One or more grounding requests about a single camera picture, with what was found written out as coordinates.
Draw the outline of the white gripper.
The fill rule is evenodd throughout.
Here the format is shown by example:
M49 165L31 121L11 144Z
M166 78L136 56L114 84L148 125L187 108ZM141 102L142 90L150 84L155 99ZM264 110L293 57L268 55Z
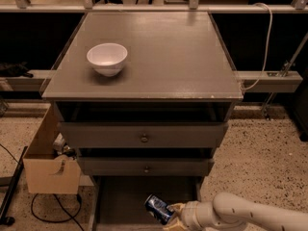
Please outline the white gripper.
M202 231L206 227L214 227L218 223L218 217L211 201L174 203L167 208L174 213L181 213L181 220L179 218L173 219L163 227L164 231Z

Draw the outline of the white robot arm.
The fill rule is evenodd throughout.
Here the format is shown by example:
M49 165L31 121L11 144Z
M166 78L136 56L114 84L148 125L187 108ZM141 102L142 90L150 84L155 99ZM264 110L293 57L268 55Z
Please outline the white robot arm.
M308 214L248 201L228 192L212 201L173 204L164 231L244 231L249 223L266 231L308 231Z

